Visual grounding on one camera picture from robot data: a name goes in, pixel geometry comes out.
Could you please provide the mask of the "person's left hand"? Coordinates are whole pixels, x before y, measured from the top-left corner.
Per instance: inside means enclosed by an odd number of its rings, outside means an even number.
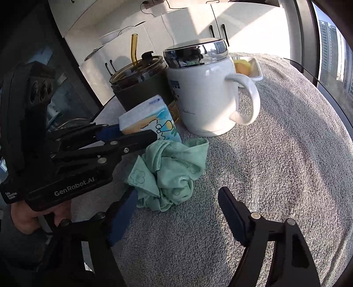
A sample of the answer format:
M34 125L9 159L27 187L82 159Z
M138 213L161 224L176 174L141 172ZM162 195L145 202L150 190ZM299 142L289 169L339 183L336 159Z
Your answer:
M71 201L68 200L42 212L35 212L25 201L11 204L11 218L14 226L26 235L32 234L41 227L38 221L40 216L48 215L51 212L54 213L56 226L64 219L71 219Z

